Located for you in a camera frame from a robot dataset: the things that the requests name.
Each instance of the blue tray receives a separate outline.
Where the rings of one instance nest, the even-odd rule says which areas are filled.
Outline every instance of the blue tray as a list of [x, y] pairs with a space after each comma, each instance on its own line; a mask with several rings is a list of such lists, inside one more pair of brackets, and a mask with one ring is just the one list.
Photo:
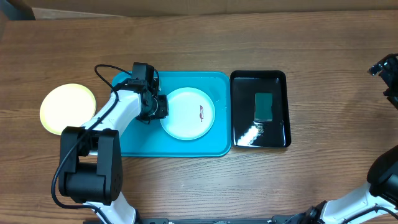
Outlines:
[[[211, 129], [202, 137], [178, 140], [167, 134], [159, 120], [150, 125], [132, 120], [120, 138], [122, 156], [134, 157], [217, 157], [231, 149], [231, 94], [229, 78], [221, 72], [159, 72], [159, 94], [193, 87], [204, 91], [213, 101], [216, 117]], [[119, 73], [112, 85], [129, 76]]]

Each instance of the plate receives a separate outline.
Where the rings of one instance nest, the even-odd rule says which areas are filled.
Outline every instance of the plate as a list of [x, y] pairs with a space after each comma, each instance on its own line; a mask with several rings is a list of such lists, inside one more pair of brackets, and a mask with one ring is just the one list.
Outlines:
[[194, 140], [205, 135], [215, 120], [215, 107], [203, 91], [185, 87], [167, 95], [169, 115], [160, 120], [164, 130], [180, 140]]
[[60, 135], [67, 126], [80, 127], [95, 114], [93, 93], [79, 84], [65, 84], [52, 90], [40, 107], [43, 127]]

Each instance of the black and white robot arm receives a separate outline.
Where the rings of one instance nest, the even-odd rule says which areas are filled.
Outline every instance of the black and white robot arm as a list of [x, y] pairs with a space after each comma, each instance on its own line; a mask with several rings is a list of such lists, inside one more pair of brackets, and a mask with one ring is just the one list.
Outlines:
[[[369, 72], [378, 74], [388, 85], [384, 92], [387, 99], [398, 108], [398, 59], [396, 54], [388, 55], [375, 64]], [[123, 169], [119, 137], [134, 119], [150, 121], [168, 115], [165, 95], [158, 96], [158, 79], [154, 68], [147, 64], [135, 63], [134, 76], [118, 86], [119, 103], [82, 141], [78, 150], [67, 160], [59, 175], [59, 191], [71, 197], [76, 203], [94, 205], [110, 223], [143, 224], [121, 193]], [[79, 135], [85, 132], [98, 118], [105, 114], [115, 101], [115, 94], [104, 108], [80, 128], [67, 127], [61, 135], [60, 161], [70, 150]], [[79, 156], [97, 155], [97, 164], [79, 162]], [[374, 217], [390, 213], [398, 219], [398, 146], [381, 155], [371, 166], [364, 185], [344, 197], [322, 202], [310, 207], [305, 213], [293, 216], [274, 216], [262, 220], [174, 220], [174, 224], [342, 224], [363, 223]], [[159, 223], [169, 222], [166, 218]], [[158, 224], [157, 219], [149, 223]]]

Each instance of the wire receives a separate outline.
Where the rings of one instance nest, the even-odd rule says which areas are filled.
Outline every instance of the wire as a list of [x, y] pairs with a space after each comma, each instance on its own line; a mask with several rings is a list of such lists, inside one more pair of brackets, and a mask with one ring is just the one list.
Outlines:
[[367, 210], [365, 210], [365, 211], [363, 211], [363, 212], [361, 212], [361, 213], [358, 213], [358, 214], [354, 215], [353, 217], [351, 217], [351, 218], [349, 218], [349, 219], [344, 220], [344, 222], [343, 222], [342, 224], [347, 224], [347, 223], [353, 221], [354, 219], [357, 219], [357, 218], [359, 218], [359, 217], [361, 217], [361, 216], [363, 216], [363, 215], [368, 214], [369, 212], [375, 211], [375, 212], [377, 213], [378, 210], [383, 210], [383, 211], [385, 211], [385, 212], [388, 212], [390, 215], [392, 215], [394, 218], [396, 218], [396, 219], [398, 220], [398, 215], [395, 214], [393, 211], [391, 211], [391, 210], [389, 210], [389, 209], [386, 209], [386, 208], [384, 208], [384, 207], [375, 206], [375, 207], [369, 208], [369, 209], [367, 209]]
[[53, 177], [53, 179], [52, 179], [52, 184], [51, 184], [51, 196], [52, 196], [53, 201], [54, 201], [59, 207], [61, 207], [61, 208], [66, 208], [66, 209], [90, 208], [90, 209], [93, 209], [93, 210], [95, 211], [95, 213], [99, 213], [99, 215], [103, 218], [103, 220], [105, 221], [105, 223], [111, 224], [111, 222], [109, 221], [109, 219], [108, 219], [108, 218], [106, 217], [106, 215], [101, 211], [100, 208], [98, 208], [98, 207], [96, 207], [96, 206], [94, 206], [94, 205], [65, 205], [65, 204], [63, 204], [62, 202], [60, 202], [60, 201], [58, 200], [57, 195], [55, 194], [55, 186], [56, 186], [57, 179], [58, 179], [58, 176], [59, 176], [59, 174], [60, 174], [60, 171], [61, 171], [62, 167], [64, 167], [66, 161], [68, 160], [68, 158], [70, 157], [70, 155], [72, 154], [72, 152], [73, 152], [74, 150], [76, 150], [77, 145], [79, 145], [79, 143], [88, 135], [88, 133], [89, 133], [90, 131], [92, 131], [97, 125], [99, 125], [99, 124], [102, 122], [102, 120], [104, 120], [105, 117], [107, 117], [107, 115], [109, 115], [109, 113], [113, 110], [113, 108], [116, 106], [116, 104], [117, 104], [118, 101], [119, 101], [119, 95], [118, 95], [118, 92], [116, 91], [116, 89], [112, 86], [112, 84], [110, 84], [108, 81], [106, 81], [106, 79], [105, 79], [104, 77], [102, 77], [102, 76], [98, 73], [97, 69], [98, 69], [99, 67], [114, 68], [114, 69], [117, 69], [117, 70], [119, 70], [119, 71], [122, 71], [122, 72], [124, 72], [124, 73], [126, 73], [126, 74], [128, 74], [128, 75], [131, 75], [131, 73], [129, 73], [129, 72], [127, 72], [127, 71], [125, 71], [125, 70], [123, 70], [123, 69], [121, 69], [121, 68], [119, 68], [119, 67], [113, 66], [113, 65], [99, 64], [99, 65], [96, 65], [96, 66], [94, 67], [94, 71], [95, 71], [95, 73], [97, 74], [97, 76], [98, 76], [100, 79], [102, 79], [102, 81], [104, 81], [104, 82], [112, 89], [112, 91], [114, 92], [116, 98], [115, 98], [115, 101], [114, 101], [114, 103], [112, 104], [112, 106], [104, 113], [104, 115], [102, 115], [101, 117], [99, 117], [98, 120], [97, 120], [93, 125], [91, 125], [91, 126], [90, 126], [90, 127], [77, 139], [76, 143], [72, 146], [72, 148], [69, 150], [69, 152], [67, 153], [67, 155], [63, 158], [62, 162], [60, 163], [60, 165], [59, 165], [58, 168], [57, 168], [57, 171], [55, 171], [54, 177]]

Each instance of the white plate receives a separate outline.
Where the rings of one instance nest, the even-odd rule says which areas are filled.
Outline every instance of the white plate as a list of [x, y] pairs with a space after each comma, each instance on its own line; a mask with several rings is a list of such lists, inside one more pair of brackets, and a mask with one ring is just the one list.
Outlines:
[[160, 120], [164, 130], [181, 140], [194, 140], [213, 125], [216, 111], [210, 97], [196, 88], [179, 88], [167, 95], [169, 115]]
[[85, 86], [65, 84], [52, 90], [40, 107], [44, 128], [61, 134], [67, 126], [80, 127], [95, 114], [95, 97]]

